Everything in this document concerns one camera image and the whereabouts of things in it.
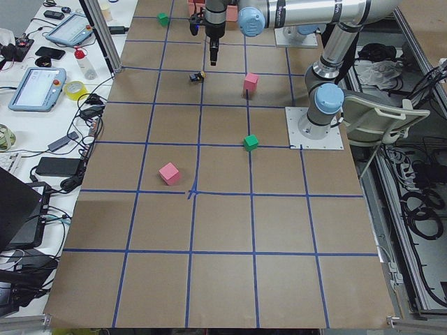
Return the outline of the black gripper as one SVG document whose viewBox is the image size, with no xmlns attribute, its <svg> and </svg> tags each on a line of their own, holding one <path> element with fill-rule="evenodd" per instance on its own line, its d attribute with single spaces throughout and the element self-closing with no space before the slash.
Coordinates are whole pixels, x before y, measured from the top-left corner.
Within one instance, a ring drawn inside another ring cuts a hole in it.
<svg viewBox="0 0 447 335">
<path fill-rule="evenodd" d="M 210 65 L 216 66 L 219 53 L 219 39 L 225 34 L 226 11 L 203 10 L 189 18 L 189 28 L 193 36 L 198 35 L 199 26 L 205 27 L 206 35 L 211 38 Z"/>
</svg>

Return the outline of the green cube near arm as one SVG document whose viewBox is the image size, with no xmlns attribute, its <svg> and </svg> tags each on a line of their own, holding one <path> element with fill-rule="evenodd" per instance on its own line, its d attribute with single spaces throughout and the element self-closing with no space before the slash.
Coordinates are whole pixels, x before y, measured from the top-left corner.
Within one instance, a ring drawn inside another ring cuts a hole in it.
<svg viewBox="0 0 447 335">
<path fill-rule="evenodd" d="M 258 138 L 254 134 L 248 135 L 244 138 L 243 145 L 248 152 L 257 149 L 259 145 Z"/>
</svg>

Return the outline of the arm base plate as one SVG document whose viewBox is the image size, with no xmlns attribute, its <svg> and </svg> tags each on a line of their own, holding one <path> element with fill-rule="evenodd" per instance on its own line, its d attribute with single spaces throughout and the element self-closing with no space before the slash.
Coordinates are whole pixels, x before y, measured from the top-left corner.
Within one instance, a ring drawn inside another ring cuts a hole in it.
<svg viewBox="0 0 447 335">
<path fill-rule="evenodd" d="M 317 48 L 318 42 L 316 32 L 318 26 L 315 24 L 300 25 L 294 27 L 282 27 L 274 30 L 276 46 Z"/>
<path fill-rule="evenodd" d="M 336 117 L 329 125 L 316 126 L 307 118 L 307 107 L 286 107 L 289 147 L 304 150 L 343 150 L 344 145 Z"/>
</svg>

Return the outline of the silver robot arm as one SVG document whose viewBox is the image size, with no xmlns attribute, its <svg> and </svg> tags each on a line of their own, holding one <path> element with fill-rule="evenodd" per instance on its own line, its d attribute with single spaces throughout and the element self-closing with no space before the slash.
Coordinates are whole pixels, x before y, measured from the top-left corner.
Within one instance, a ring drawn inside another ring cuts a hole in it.
<svg viewBox="0 0 447 335">
<path fill-rule="evenodd" d="M 309 109 L 305 124 L 324 129 L 344 102 L 335 84 L 346 53 L 366 24 L 391 14 L 399 1 L 237 1 L 241 33 L 256 37 L 265 29 L 331 24 L 334 29 L 319 60 L 305 75 Z"/>
</svg>

